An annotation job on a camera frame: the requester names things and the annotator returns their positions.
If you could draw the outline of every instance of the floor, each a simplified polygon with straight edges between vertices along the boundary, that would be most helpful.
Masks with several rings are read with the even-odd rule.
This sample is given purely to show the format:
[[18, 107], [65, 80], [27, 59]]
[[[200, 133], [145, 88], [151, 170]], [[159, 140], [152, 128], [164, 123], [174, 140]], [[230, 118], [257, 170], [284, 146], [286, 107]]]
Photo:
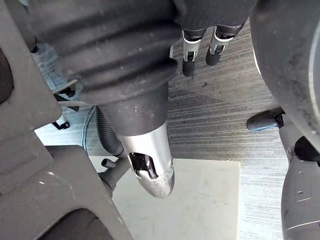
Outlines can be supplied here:
[[[178, 69], [169, 82], [168, 131], [174, 158], [227, 160], [241, 163], [241, 240], [281, 240], [281, 192], [288, 167], [278, 130], [252, 134], [246, 120], [255, 113], [277, 107], [259, 75], [253, 56], [250, 24], [246, 23], [221, 57], [218, 65], [205, 63], [212, 29], [202, 41], [193, 77], [181, 70], [182, 44], [174, 46]], [[65, 80], [57, 76], [56, 56], [43, 45], [35, 56], [50, 88]], [[89, 107], [79, 112], [63, 109], [62, 123], [71, 127], [58, 131], [52, 125], [39, 130], [44, 144], [81, 145], [82, 127]], [[92, 118], [87, 131], [90, 155], [106, 155]]]

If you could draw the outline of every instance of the black corrugated hose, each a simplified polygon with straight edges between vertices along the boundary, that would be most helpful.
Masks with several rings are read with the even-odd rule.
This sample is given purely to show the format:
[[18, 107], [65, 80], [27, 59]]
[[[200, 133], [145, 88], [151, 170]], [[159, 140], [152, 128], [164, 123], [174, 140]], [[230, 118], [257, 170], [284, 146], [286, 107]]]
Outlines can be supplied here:
[[124, 147], [118, 140], [108, 120], [98, 106], [95, 107], [96, 131], [102, 147], [110, 154], [119, 157], [124, 152]]

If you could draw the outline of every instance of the black cable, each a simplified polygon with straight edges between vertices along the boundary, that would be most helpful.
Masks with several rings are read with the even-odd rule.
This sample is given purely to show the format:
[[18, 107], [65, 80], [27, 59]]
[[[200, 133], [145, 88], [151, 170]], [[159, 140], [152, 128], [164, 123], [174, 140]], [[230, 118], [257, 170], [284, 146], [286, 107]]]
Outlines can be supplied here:
[[84, 119], [84, 123], [83, 123], [83, 127], [82, 127], [82, 134], [81, 134], [81, 145], [84, 148], [86, 154], [88, 154], [88, 150], [87, 150], [87, 132], [88, 132], [88, 126], [89, 126], [89, 122], [95, 112], [95, 106], [92, 106], [90, 108], [90, 110], [88, 111], [88, 114], [86, 115], [85, 119]]

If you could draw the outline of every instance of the black rubber tip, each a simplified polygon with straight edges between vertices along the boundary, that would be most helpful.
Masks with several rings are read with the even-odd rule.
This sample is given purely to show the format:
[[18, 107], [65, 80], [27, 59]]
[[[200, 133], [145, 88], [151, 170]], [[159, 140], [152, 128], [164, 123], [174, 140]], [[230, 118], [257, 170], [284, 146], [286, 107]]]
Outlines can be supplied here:
[[191, 59], [188, 61], [183, 60], [182, 63], [182, 73], [186, 77], [191, 77], [194, 74], [195, 71], [195, 62]]
[[205, 56], [205, 62], [209, 66], [214, 66], [219, 62], [220, 57], [221, 55], [219, 55], [218, 53], [212, 55], [210, 53], [210, 48], [208, 48], [208, 51], [206, 52], [206, 56]]
[[285, 112], [281, 107], [260, 112], [246, 121], [246, 127], [253, 133], [274, 127], [281, 128], [284, 125], [282, 114]]

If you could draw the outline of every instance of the gray carpet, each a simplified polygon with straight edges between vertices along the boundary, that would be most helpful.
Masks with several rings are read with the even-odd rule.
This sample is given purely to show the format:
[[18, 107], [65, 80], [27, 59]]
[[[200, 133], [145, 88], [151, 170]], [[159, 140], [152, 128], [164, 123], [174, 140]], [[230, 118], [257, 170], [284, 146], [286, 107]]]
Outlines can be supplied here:
[[[213, 67], [205, 63], [211, 34], [209, 29], [202, 41], [193, 77], [182, 75], [181, 42], [174, 48], [179, 67], [169, 82], [168, 131], [172, 155], [240, 161], [240, 239], [280, 240], [286, 155], [277, 129], [252, 134], [246, 128], [250, 116], [278, 105], [256, 69], [249, 24]], [[42, 45], [40, 53], [35, 58], [54, 89], [65, 80], [54, 71], [56, 57], [52, 50]], [[88, 107], [80, 108], [79, 112], [63, 109], [63, 119], [58, 122], [68, 120], [69, 129], [58, 131], [47, 125], [36, 132], [47, 145], [81, 145], [88, 110]], [[87, 147], [90, 155], [106, 155], [97, 138], [94, 118], [88, 128]]]

